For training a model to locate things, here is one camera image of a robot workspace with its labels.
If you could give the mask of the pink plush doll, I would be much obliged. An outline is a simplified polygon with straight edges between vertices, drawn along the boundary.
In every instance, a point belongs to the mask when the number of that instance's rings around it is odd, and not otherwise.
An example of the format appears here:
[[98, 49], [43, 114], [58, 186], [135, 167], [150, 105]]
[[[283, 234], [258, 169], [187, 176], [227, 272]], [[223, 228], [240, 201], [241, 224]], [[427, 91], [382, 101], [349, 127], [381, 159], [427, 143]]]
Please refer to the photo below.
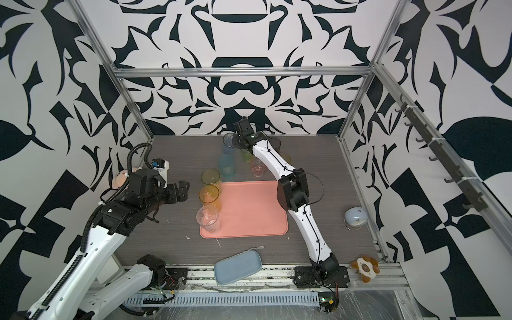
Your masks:
[[113, 179], [112, 179], [112, 182], [111, 182], [111, 187], [112, 189], [114, 190], [117, 190], [119, 189], [126, 181], [127, 181], [127, 178], [128, 178], [128, 172], [127, 170], [122, 170], [120, 171]]

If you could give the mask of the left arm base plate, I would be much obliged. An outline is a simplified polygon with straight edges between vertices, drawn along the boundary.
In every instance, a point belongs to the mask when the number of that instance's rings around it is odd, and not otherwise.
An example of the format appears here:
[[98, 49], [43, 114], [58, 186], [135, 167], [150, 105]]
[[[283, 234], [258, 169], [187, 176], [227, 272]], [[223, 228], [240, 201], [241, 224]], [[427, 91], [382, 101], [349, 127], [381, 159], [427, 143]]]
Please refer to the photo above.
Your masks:
[[176, 290], [184, 287], [187, 284], [188, 271], [189, 269], [186, 267], [167, 268], [161, 287], [164, 290]]

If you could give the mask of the tall green glass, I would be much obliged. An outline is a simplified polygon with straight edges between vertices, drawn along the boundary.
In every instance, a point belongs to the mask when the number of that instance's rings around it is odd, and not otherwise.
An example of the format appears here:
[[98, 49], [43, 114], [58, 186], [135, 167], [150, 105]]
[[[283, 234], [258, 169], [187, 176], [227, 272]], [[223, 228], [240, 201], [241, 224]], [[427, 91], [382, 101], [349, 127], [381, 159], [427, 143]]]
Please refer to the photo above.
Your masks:
[[221, 174], [217, 169], [206, 169], [201, 174], [201, 182], [204, 185], [213, 185], [221, 190]]

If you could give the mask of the teal frosted cup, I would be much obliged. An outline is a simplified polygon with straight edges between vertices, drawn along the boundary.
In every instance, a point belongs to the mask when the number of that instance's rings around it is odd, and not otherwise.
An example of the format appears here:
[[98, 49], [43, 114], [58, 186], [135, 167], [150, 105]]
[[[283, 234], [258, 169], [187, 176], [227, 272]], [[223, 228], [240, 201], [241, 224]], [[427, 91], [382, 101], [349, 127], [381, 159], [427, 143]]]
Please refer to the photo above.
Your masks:
[[228, 181], [235, 176], [235, 162], [231, 155], [222, 155], [217, 162], [222, 180]]

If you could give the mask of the clear stemmed glass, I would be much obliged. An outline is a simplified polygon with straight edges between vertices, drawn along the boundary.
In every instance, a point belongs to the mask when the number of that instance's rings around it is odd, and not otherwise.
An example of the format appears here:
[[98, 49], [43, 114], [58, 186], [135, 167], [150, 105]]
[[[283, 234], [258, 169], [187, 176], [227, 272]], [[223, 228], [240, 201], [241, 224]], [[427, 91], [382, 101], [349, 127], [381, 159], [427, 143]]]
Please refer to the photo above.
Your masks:
[[221, 229], [219, 211], [214, 205], [204, 205], [197, 212], [196, 220], [209, 233], [217, 233]]

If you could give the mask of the orange white plush toy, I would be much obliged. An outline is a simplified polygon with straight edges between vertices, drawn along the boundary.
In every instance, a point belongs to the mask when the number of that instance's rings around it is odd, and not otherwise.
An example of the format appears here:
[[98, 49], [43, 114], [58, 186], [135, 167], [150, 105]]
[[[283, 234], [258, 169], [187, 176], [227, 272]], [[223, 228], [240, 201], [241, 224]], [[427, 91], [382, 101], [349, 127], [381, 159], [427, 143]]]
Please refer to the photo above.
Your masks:
[[369, 256], [358, 257], [350, 263], [360, 275], [364, 283], [369, 283], [380, 273], [379, 263], [376, 259]]

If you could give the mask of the tall amber glass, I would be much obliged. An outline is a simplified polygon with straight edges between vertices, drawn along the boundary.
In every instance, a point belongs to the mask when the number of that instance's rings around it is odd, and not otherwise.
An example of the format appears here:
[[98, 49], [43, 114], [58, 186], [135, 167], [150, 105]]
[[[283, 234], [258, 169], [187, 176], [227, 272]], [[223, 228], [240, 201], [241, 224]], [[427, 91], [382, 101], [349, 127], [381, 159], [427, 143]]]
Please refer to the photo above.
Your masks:
[[222, 210], [220, 190], [214, 185], [205, 185], [199, 191], [199, 200], [204, 205], [212, 205], [218, 211]]

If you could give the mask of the small pink glass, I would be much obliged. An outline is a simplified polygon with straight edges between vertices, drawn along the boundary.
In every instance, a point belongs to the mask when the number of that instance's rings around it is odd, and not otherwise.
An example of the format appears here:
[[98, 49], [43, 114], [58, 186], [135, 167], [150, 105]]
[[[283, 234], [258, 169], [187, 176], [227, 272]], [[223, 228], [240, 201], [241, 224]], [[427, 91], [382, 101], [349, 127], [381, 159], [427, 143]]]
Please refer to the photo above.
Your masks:
[[266, 172], [265, 164], [257, 157], [251, 159], [250, 166], [254, 177], [262, 177]]

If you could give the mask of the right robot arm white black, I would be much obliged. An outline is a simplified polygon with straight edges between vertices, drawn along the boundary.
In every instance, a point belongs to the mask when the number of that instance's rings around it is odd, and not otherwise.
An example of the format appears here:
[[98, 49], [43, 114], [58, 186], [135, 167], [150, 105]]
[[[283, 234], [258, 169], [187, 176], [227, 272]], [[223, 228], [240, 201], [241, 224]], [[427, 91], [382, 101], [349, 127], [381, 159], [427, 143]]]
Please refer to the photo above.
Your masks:
[[234, 123], [232, 146], [263, 162], [277, 180], [277, 201], [296, 222], [313, 268], [312, 282], [326, 285], [339, 270], [337, 257], [324, 240], [313, 217], [307, 173], [289, 164], [273, 148], [269, 137], [256, 131], [246, 117]]

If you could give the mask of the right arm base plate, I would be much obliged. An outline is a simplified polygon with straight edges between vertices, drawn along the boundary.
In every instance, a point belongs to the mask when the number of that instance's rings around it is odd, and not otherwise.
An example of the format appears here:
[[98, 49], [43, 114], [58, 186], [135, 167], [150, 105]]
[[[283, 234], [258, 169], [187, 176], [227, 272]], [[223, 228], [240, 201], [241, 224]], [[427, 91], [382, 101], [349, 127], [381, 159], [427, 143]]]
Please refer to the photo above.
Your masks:
[[322, 279], [320, 273], [313, 267], [298, 266], [293, 271], [293, 283], [299, 289], [349, 287], [350, 278], [346, 267], [340, 266], [337, 273], [329, 279]]

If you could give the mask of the pink plastic tray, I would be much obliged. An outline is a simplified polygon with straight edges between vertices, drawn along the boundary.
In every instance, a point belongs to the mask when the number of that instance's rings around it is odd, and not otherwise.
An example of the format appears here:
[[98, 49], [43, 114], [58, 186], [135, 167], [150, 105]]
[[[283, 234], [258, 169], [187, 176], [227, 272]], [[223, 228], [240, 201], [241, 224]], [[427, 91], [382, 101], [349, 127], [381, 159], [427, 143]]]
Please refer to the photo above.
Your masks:
[[212, 233], [201, 227], [201, 237], [267, 237], [288, 232], [287, 212], [277, 201], [277, 181], [229, 182], [221, 190], [220, 229]]

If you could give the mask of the small green glass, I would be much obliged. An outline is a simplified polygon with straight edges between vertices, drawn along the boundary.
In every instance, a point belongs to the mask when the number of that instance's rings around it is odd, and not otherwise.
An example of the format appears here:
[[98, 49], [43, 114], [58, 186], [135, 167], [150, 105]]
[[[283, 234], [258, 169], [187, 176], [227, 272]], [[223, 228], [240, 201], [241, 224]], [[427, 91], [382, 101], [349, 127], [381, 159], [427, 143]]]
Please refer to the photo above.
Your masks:
[[241, 157], [244, 162], [249, 163], [253, 159], [253, 154], [249, 150], [241, 149]]

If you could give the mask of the tall blue glass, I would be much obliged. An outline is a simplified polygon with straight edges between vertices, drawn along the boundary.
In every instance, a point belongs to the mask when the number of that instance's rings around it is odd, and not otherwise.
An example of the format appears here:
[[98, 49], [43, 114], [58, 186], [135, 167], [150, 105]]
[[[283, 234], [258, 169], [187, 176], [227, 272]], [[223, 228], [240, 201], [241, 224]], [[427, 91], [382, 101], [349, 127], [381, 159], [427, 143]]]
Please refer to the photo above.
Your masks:
[[226, 133], [223, 136], [223, 154], [224, 155], [233, 155], [237, 148], [237, 135], [235, 133]]

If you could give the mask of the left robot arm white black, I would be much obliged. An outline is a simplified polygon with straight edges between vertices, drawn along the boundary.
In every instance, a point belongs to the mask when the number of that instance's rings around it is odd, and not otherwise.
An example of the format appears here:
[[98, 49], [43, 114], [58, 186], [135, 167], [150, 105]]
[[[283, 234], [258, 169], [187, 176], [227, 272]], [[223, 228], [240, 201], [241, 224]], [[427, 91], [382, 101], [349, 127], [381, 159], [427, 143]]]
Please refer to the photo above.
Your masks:
[[146, 287], [160, 287], [165, 262], [153, 255], [140, 258], [128, 273], [85, 296], [101, 270], [131, 232], [145, 220], [156, 222], [162, 205], [188, 199], [187, 181], [169, 184], [166, 169], [129, 170], [123, 185], [99, 204], [87, 221], [81, 245], [58, 279], [28, 310], [12, 319], [103, 319]]

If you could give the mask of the small yellow glass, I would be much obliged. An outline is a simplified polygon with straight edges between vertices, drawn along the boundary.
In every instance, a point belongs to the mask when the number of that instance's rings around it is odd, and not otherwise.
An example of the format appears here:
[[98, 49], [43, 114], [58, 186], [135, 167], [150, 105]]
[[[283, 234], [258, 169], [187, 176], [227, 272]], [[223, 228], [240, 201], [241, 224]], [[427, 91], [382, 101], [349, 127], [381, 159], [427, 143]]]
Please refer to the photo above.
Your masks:
[[288, 164], [291, 164], [291, 156], [285, 152], [281, 152], [280, 153], [280, 156], [282, 157], [282, 159], [288, 163]]

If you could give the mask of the small green circuit board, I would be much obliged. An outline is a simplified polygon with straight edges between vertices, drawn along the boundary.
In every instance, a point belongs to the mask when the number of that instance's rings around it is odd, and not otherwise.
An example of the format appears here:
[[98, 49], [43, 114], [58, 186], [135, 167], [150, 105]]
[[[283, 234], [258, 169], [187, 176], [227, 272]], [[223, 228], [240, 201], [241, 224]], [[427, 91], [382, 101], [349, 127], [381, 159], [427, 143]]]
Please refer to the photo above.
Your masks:
[[339, 298], [327, 292], [319, 292], [319, 310], [324, 313], [333, 313], [339, 305]]

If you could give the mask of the wall hook rail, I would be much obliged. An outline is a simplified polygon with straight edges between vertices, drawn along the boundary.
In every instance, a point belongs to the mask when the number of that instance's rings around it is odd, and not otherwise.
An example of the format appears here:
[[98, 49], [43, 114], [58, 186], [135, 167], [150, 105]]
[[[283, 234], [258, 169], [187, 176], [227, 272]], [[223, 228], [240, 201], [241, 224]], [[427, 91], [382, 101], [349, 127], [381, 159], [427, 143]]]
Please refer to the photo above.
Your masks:
[[445, 178], [446, 183], [455, 183], [467, 199], [467, 203], [462, 206], [465, 209], [475, 209], [482, 212], [489, 208], [489, 205], [483, 198], [483, 193], [478, 189], [474, 182], [476, 177], [465, 173], [462, 166], [455, 160], [455, 152], [451, 150], [447, 140], [437, 135], [437, 129], [429, 123], [428, 119], [417, 105], [409, 105], [401, 101], [401, 106], [396, 109], [397, 113], [403, 113], [409, 120], [405, 125], [413, 127], [421, 139], [416, 139], [418, 143], [424, 143], [434, 154], [429, 161], [438, 161], [449, 174]]

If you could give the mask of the white round dome device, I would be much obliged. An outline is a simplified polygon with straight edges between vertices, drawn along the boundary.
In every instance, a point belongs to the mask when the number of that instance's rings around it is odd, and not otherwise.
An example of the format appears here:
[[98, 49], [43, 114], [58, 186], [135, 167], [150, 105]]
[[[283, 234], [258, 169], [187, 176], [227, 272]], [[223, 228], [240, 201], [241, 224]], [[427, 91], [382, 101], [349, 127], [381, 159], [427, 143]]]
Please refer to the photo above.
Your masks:
[[369, 215], [362, 207], [353, 207], [344, 214], [345, 227], [349, 230], [359, 230], [368, 223]]

